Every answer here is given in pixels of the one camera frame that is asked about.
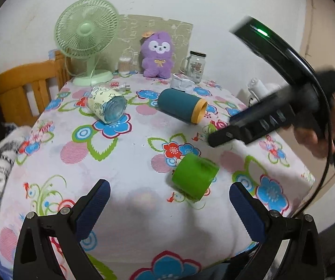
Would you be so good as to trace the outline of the person's right hand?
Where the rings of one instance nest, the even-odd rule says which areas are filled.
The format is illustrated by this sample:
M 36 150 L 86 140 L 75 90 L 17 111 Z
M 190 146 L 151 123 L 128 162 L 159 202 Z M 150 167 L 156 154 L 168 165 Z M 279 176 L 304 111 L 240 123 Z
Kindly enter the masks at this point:
M 335 103 L 331 109 L 331 135 L 335 140 Z M 327 157 L 328 139 L 319 139 L 312 129 L 294 127 L 294 137 L 298 144 L 307 148 L 318 159 Z

